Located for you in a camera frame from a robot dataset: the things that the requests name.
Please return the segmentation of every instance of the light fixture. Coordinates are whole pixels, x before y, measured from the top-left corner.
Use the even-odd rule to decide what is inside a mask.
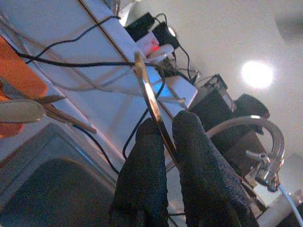
[[[172,35],[173,37],[176,37],[175,31],[174,31],[174,29],[172,29],[171,27],[169,27],[169,32],[171,33],[171,35]]]
[[[242,67],[244,81],[255,88],[268,87],[273,81],[273,69],[257,61],[249,61]]]

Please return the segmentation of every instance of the orange object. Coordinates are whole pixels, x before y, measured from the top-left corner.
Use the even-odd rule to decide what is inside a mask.
[[[47,85],[18,57],[10,45],[0,36],[0,77],[24,95],[34,99],[47,93]],[[0,101],[9,100],[0,90]],[[18,134],[23,124],[0,123],[0,138]]]

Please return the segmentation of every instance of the wire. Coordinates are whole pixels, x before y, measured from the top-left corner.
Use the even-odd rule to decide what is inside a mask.
[[[126,65],[126,66],[134,66],[134,62],[88,62],[88,63],[65,63],[59,61],[51,61],[44,58],[35,57],[32,55],[20,53],[15,49],[16,54],[21,58],[28,58],[31,60],[43,62],[50,65],[56,65],[60,67],[69,67],[69,68],[88,68],[88,67],[96,67],[96,66],[118,66],[118,65]]]
[[[178,224],[169,216],[170,221],[174,224],[175,227],[179,227]]]
[[[165,19],[165,23],[166,23],[166,26],[168,27],[167,25],[167,17],[164,13],[159,13],[157,14],[154,18],[157,19],[159,16],[164,16],[164,19]],[[190,58],[189,58],[189,55],[188,53],[186,52],[186,50],[184,50],[184,48],[179,44],[179,47],[181,48],[181,50],[186,54],[187,56],[187,74],[188,74],[188,78],[191,80],[191,76],[190,76],[190,73],[189,73],[189,64],[190,64]]]
[[[159,24],[161,24],[161,22],[158,20],[158,18],[154,17],[154,19],[155,19]]]
[[[164,73],[163,71],[161,70],[161,73],[160,73],[160,76],[162,78],[162,84],[161,84],[161,87],[159,89],[159,91],[157,92],[156,94],[156,99],[159,97],[159,95],[161,94],[162,90],[164,89],[164,85],[165,85],[165,77],[164,77]],[[132,130],[131,134],[129,135],[127,141],[125,142],[124,146],[123,146],[123,149],[122,149],[122,155],[124,157],[124,159],[126,160],[127,159],[127,156],[126,156],[126,148],[127,146],[129,145],[129,142],[132,140],[134,134],[136,133],[138,127],[140,126],[141,122],[143,121],[143,119],[145,118],[145,116],[147,115],[148,113],[148,109],[146,109],[144,111],[144,113],[142,114],[142,116],[140,117],[139,121],[137,122],[136,126],[134,127],[134,129]]]
[[[190,76],[190,73],[189,73],[189,63],[190,63],[190,58],[189,58],[189,55],[188,53],[186,52],[186,50],[184,50],[184,48],[179,44],[179,47],[181,48],[181,50],[186,54],[187,56],[187,74],[188,74],[188,78],[191,80],[191,76]]]
[[[113,171],[119,175],[119,171],[114,167],[114,165],[111,163],[108,155],[106,154],[106,152],[104,151],[104,149],[101,147],[101,145],[98,143],[98,141],[89,133],[87,132],[85,129],[81,128],[78,125],[73,125],[75,128],[79,129],[80,131],[84,132],[97,146],[98,148],[101,150],[102,154],[104,155],[105,159],[107,160],[108,164],[110,165],[110,167],[112,167]]]
[[[170,213],[169,216],[182,216],[185,215],[185,213]]]
[[[166,25],[167,25],[167,17],[166,17],[166,15],[165,15],[165,13],[159,13],[159,14],[157,14],[156,16],[155,16],[155,18],[158,18],[159,16],[164,16],[164,20],[165,20],[165,23],[166,23]]]
[[[15,30],[13,28],[11,28],[10,26],[8,26],[3,20],[2,20],[2,17],[0,17],[0,21],[1,23],[7,28],[9,29],[11,32],[13,32],[15,35],[18,35],[30,42],[32,42],[33,44],[39,46],[39,47],[42,47],[43,46],[36,40],[32,40],[31,38],[27,37],[27,36],[24,36],[22,35],[18,30]],[[56,53],[54,50],[49,50],[51,52],[51,54],[53,54],[56,58],[58,58],[59,60],[63,61],[63,62],[66,62],[66,60],[58,53]],[[90,78],[88,78],[86,75],[84,75],[82,72],[78,71],[76,68],[70,68],[71,70],[73,70],[78,76],[80,76],[82,79],[84,79],[86,82],[88,82],[92,87],[66,87],[64,85],[61,85],[55,81],[53,81],[51,78],[49,78],[46,73],[43,71],[43,69],[41,69],[41,67],[38,65],[37,61],[34,62],[34,64],[40,69],[41,73],[46,77],[48,78],[54,85],[56,85],[57,87],[59,88],[62,88],[62,89],[65,89],[65,90],[69,90],[69,91],[75,91],[75,92],[80,92],[80,91],[92,91],[92,90],[95,90],[95,89],[98,89],[98,90],[101,90],[101,91],[104,91],[104,92],[116,92],[116,93],[122,93],[122,94],[129,94],[129,95],[134,95],[134,96],[142,96],[142,94],[138,93],[137,91],[133,91],[133,90],[125,90],[125,89],[120,89],[120,88],[105,88],[106,86],[114,83],[116,80],[118,80],[119,78],[125,76],[126,74],[128,74],[129,72],[131,72],[134,67],[131,67],[129,70],[127,70],[126,72],[122,73],[121,75],[111,79],[110,81],[104,83],[104,84],[95,84],[94,81],[92,81]],[[150,66],[153,66],[157,69],[161,69],[160,66],[158,65],[155,65],[155,64],[150,64]],[[177,102],[177,103],[183,103],[184,100],[182,99],[176,99],[176,100],[173,100],[171,98],[162,98],[163,101],[166,101],[166,102]]]
[[[89,32],[90,30],[94,29],[95,27],[100,26],[101,24],[103,24],[104,22],[108,21],[111,18],[117,18],[119,19],[120,17],[116,17],[116,16],[109,16],[103,20],[101,20],[100,22],[94,24],[93,26],[89,27],[88,29],[86,29],[84,32],[82,32],[77,38],[75,39],[69,39],[69,40],[62,40],[62,41],[58,41],[55,43],[52,43],[50,45],[48,45],[46,48],[44,48],[44,50],[42,50],[38,55],[36,55],[35,57],[40,57],[43,53],[45,53],[48,49],[50,49],[53,46],[59,45],[59,44],[64,44],[64,43],[72,43],[75,41],[78,41],[79,39],[81,39],[87,32]],[[26,64],[29,64],[33,61],[33,59],[30,59],[29,61],[26,61]]]
[[[175,58],[175,69],[177,69],[177,56],[175,55],[174,58]]]
[[[295,206],[294,202],[292,201],[292,198],[288,195],[288,193],[285,191],[285,188],[282,185],[279,185],[279,189],[282,192],[282,194],[286,197],[286,199],[288,200],[290,206],[292,207],[295,217],[297,218],[299,225],[301,227],[303,227],[303,219],[297,209],[297,207]]]

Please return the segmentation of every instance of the gloved hand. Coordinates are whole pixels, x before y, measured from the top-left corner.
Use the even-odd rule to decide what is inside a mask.
[[[258,227],[240,180],[194,113],[172,124],[188,227]]]
[[[164,146],[155,122],[138,128],[136,143],[118,177],[112,227],[168,227]]]
[[[258,227],[238,176],[198,116],[181,111],[172,126],[187,226]],[[147,119],[119,175],[111,226],[167,227],[167,206],[164,147],[156,124]]]

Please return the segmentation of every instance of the sink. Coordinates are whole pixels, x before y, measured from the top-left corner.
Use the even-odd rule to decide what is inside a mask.
[[[4,227],[108,226],[111,179],[58,127],[19,148],[0,175]]]

